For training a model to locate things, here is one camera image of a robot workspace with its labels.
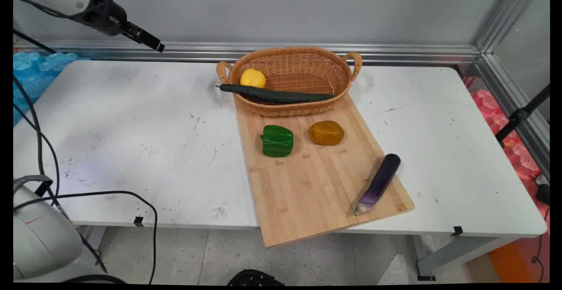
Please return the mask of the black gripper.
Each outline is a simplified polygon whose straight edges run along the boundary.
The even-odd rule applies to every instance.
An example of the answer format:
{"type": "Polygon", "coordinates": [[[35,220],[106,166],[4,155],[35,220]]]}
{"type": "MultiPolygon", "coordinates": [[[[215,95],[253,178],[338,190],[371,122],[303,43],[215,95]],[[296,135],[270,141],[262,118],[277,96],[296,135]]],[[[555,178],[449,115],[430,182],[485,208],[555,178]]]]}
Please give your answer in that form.
{"type": "Polygon", "coordinates": [[[112,0],[90,0],[86,10],[73,16],[71,20],[107,36],[123,35],[160,53],[165,48],[158,38],[132,22],[129,28],[125,9],[112,0]]]}

